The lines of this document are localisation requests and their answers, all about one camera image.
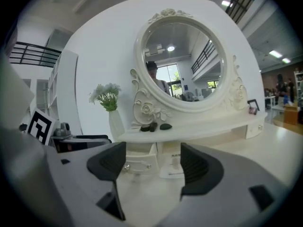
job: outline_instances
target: carved rose decoration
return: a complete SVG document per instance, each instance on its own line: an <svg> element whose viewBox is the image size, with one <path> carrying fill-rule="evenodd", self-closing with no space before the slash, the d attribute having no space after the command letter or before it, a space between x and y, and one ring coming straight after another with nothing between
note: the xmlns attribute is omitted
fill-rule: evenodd
<svg viewBox="0 0 303 227"><path fill-rule="evenodd" d="M152 104L150 103L145 103L143 104L142 108L141 108L141 112L143 114L148 114L150 115L152 113Z"/></svg>
<svg viewBox="0 0 303 227"><path fill-rule="evenodd" d="M247 105L247 93L242 80L237 78L233 81L230 89L230 102L236 110L241 110Z"/></svg>
<svg viewBox="0 0 303 227"><path fill-rule="evenodd" d="M167 117L171 117L170 112L166 112L165 109L153 106L153 103L144 103L141 108L141 112L146 116L151 116L154 119L160 118L162 121L166 121Z"/></svg>
<svg viewBox="0 0 303 227"><path fill-rule="evenodd" d="M163 17L166 17L166 16L173 16L173 15L175 15L176 14L176 12L175 12L175 10L173 10L173 9L166 9L166 10L162 10L161 11L161 15L163 16Z"/></svg>
<svg viewBox="0 0 303 227"><path fill-rule="evenodd" d="M178 10L177 12L174 9L165 9L159 13L156 13L151 19L148 20L148 23L153 23L160 18L168 17L168 16L183 16L183 17L192 17L190 14Z"/></svg>

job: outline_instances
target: shelf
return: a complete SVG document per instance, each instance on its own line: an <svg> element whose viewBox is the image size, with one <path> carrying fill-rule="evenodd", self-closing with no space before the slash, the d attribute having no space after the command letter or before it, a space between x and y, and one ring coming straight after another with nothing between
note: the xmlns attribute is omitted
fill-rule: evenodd
<svg viewBox="0 0 303 227"><path fill-rule="evenodd" d="M53 101L51 103L51 106L57 106L57 94L55 95L55 97L53 98Z"/></svg>
<svg viewBox="0 0 303 227"><path fill-rule="evenodd" d="M57 73L58 73L58 68L59 68L59 65L58 65L58 61L57 61L55 64L55 75L57 75Z"/></svg>
<svg viewBox="0 0 303 227"><path fill-rule="evenodd" d="M53 78L54 78L54 74L53 74L53 72L52 72L52 73L51 73L51 77L50 77L50 79L49 79L49 87L51 87L52 84L53 84Z"/></svg>
<svg viewBox="0 0 303 227"><path fill-rule="evenodd" d="M258 112L257 115L249 114L246 110L243 112L219 118L211 121L193 123L184 127L184 125L174 126L172 129L162 131L159 126L155 132L141 132L140 129L130 129L120 135L120 141L131 143L149 143L165 142L172 140L200 139L208 137L214 133L235 129L244 125L259 122L266 117L266 112Z"/></svg>
<svg viewBox="0 0 303 227"><path fill-rule="evenodd" d="M50 113L50 116L55 119L55 120L59 120L59 116L58 116L58 109L57 109L57 106L54 105L54 106L50 106L49 107L49 113Z"/></svg>
<svg viewBox="0 0 303 227"><path fill-rule="evenodd" d="M49 102L51 104L51 102L53 101L53 86L51 85L51 87L49 88Z"/></svg>
<svg viewBox="0 0 303 227"><path fill-rule="evenodd" d="M57 94L57 75L53 79L53 93Z"/></svg>

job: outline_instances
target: white vanity table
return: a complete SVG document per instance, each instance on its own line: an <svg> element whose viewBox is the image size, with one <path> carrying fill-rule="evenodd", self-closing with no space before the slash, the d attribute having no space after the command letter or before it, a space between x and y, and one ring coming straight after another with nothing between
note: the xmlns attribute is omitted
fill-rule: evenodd
<svg viewBox="0 0 303 227"><path fill-rule="evenodd" d="M154 29L167 23L184 23L202 30L217 48L222 75L219 87L205 100L190 103L168 96L159 90L146 70L145 43ZM89 93L98 83L117 83L122 88L118 110L125 133L118 141L127 142L127 149L125 171L117 179L117 189L128 224L153 226L179 204L184 178L169 179L167 174L161 177L161 168L178 158L181 142L244 156L289 188L296 181L301 170L303 137L264 124L264 93L255 56L237 25L214 3L128 0L88 21L71 37L65 49L79 56L75 87L84 134L101 132L110 137L108 113L100 105L89 104ZM257 115L248 113L250 99L259 104L261 111ZM155 132L140 131L142 125L152 122L158 123ZM162 123L169 123L172 128L161 131ZM85 168L88 158L101 149L85 151L85 154L62 153L59 157L71 162L77 159L77 166L66 165L69 174L97 202L102 183L90 181L92 175L88 171L81 172L88 180L83 182L77 169Z"/></svg>

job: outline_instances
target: person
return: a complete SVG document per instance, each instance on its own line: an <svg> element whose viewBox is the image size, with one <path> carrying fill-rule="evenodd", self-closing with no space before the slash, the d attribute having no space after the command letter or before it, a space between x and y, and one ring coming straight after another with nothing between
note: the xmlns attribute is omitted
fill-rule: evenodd
<svg viewBox="0 0 303 227"><path fill-rule="evenodd" d="M264 96L265 97L269 96L269 89L268 88L264 89ZM270 106L268 106L268 105L270 105L270 99L269 98L265 99L265 109L270 108L271 105Z"/></svg>
<svg viewBox="0 0 303 227"><path fill-rule="evenodd" d="M284 82L282 74L277 75L278 83L276 84L276 97L278 97L278 104L283 104L284 96L287 95L287 84Z"/></svg>
<svg viewBox="0 0 303 227"><path fill-rule="evenodd" d="M288 79L288 88L289 88L289 97L290 97L290 101L293 103L294 102L294 83L292 82L292 80L289 78Z"/></svg>
<svg viewBox="0 0 303 227"><path fill-rule="evenodd" d="M146 68L148 70L148 74L150 75L152 80L157 84L157 86L160 87L163 92L170 95L169 86L167 82L157 79L157 70L158 70L157 64L154 61L148 61L146 62Z"/></svg>

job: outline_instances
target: small drawer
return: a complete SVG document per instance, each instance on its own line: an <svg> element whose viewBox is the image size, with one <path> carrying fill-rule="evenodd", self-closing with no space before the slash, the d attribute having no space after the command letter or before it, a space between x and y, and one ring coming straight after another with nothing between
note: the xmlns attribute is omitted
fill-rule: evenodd
<svg viewBox="0 0 303 227"><path fill-rule="evenodd" d="M157 143L126 144L126 162L123 170L133 174L154 174L159 171Z"/></svg>
<svg viewBox="0 0 303 227"><path fill-rule="evenodd" d="M248 124L246 127L245 138L249 139L257 136L262 132L263 127L264 127L264 119L256 123Z"/></svg>

